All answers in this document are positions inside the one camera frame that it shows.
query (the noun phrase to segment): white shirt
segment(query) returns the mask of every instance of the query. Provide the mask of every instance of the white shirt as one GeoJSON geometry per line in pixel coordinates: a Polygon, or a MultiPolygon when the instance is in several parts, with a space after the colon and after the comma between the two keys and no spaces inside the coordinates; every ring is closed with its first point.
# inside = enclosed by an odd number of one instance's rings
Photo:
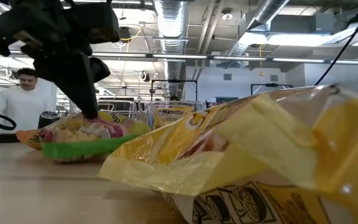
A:
{"type": "MultiPolygon", "coordinates": [[[[0,129],[0,133],[37,129],[41,113],[50,110],[53,110],[52,105],[48,105],[47,99],[39,91],[25,91],[20,87],[3,90],[0,92],[0,114],[14,120],[17,126],[13,131],[0,129]]],[[[0,123],[11,126],[1,118],[0,123]]]]}

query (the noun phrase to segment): ceiling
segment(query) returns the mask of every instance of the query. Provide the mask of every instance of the ceiling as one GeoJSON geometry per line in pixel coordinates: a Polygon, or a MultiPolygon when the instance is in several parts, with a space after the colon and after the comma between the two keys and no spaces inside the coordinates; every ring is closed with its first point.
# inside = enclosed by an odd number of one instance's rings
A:
{"type": "MultiPolygon", "coordinates": [[[[241,15],[245,14],[257,7],[258,0],[226,0],[224,3],[225,8],[231,8],[233,15],[230,20],[223,20],[221,18],[222,14],[218,14],[219,20],[218,25],[214,31],[214,38],[211,40],[211,43],[208,47],[207,52],[223,52],[229,50],[234,42],[237,39],[237,25],[240,22],[241,15]]],[[[203,13],[208,8],[209,0],[196,0],[191,2],[187,9],[187,27],[186,37],[188,42],[186,45],[186,53],[194,54],[196,52],[199,37],[202,30],[202,21],[203,13]]],[[[340,1],[327,1],[327,0],[291,0],[288,5],[280,12],[280,14],[290,14],[290,15],[313,15],[316,13],[316,10],[319,11],[348,11],[353,8],[358,7],[358,0],[340,0],[340,1]]],[[[119,21],[120,26],[128,26],[130,28],[130,33],[132,36],[137,35],[133,38],[129,44],[98,44],[93,46],[94,52],[159,52],[160,43],[158,40],[153,39],[152,37],[158,36],[158,29],[156,24],[156,18],[153,11],[141,11],[135,9],[120,9],[114,8],[118,18],[123,18],[119,21]]],[[[16,43],[11,46],[12,49],[19,49],[21,46],[20,43],[16,43]]],[[[258,55],[262,53],[262,56],[274,56],[274,57],[309,57],[313,48],[311,47],[288,47],[288,46],[273,46],[273,45],[262,45],[261,49],[259,48],[248,48],[247,53],[249,55],[258,55]]],[[[332,48],[324,48],[326,58],[334,58],[335,52],[332,48]]],[[[347,58],[357,58],[358,57],[358,47],[349,47],[347,50],[347,58]]],[[[163,74],[163,63],[160,61],[154,62],[134,62],[134,61],[123,61],[123,60],[104,60],[104,62],[111,69],[112,74],[99,82],[100,86],[108,85],[126,85],[126,86],[149,86],[150,83],[140,82],[138,78],[138,73],[146,72],[150,74],[154,79],[164,79],[163,74]]],[[[287,63],[263,63],[264,68],[283,68],[288,67],[287,63]]],[[[32,59],[19,57],[19,58],[3,58],[0,57],[0,83],[15,83],[9,76],[9,72],[6,72],[7,68],[22,68],[22,67],[32,67],[32,59]]],[[[249,64],[249,69],[255,67],[260,67],[259,62],[249,64]]],[[[115,90],[113,88],[109,89],[114,94],[118,93],[124,95],[125,91],[115,90]]],[[[148,94],[148,90],[127,90],[127,95],[143,95],[148,94]]],[[[158,91],[157,95],[162,95],[162,91],[158,91]]]]}

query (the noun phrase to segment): tabletop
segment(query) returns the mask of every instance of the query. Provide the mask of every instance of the tabletop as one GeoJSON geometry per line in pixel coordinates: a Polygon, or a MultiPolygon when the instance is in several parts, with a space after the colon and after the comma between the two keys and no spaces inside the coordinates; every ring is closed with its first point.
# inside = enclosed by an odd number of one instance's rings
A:
{"type": "Polygon", "coordinates": [[[97,177],[101,165],[56,164],[22,144],[0,144],[0,224],[185,223],[153,192],[97,177]]]}

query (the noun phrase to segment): yellow packaging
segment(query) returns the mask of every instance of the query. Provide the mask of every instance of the yellow packaging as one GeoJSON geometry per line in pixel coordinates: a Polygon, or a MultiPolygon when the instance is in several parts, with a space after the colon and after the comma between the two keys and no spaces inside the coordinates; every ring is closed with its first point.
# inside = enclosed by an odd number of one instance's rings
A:
{"type": "Polygon", "coordinates": [[[99,175],[151,189],[189,223],[358,224],[358,93],[272,91],[122,145],[99,175]]]}
{"type": "Polygon", "coordinates": [[[153,129],[161,128],[193,112],[191,106],[175,106],[167,108],[154,108],[153,129]]]}

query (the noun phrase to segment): black frame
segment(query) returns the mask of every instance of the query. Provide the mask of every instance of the black frame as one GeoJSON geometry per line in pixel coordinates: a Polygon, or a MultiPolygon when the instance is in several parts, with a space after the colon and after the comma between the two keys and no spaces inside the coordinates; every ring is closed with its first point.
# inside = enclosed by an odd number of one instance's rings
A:
{"type": "Polygon", "coordinates": [[[266,87],[279,87],[279,86],[284,86],[284,87],[289,87],[289,88],[293,88],[293,85],[287,85],[287,84],[278,84],[278,83],[265,83],[265,84],[256,84],[253,83],[251,84],[251,96],[254,94],[254,86],[266,86],[266,87]]]}
{"type": "Polygon", "coordinates": [[[181,83],[181,82],[192,82],[195,83],[196,85],[196,101],[198,101],[198,82],[197,80],[176,80],[176,79],[171,79],[171,80],[152,80],[152,88],[150,90],[150,94],[151,94],[151,101],[153,101],[153,84],[154,82],[168,82],[168,83],[181,83]]]}

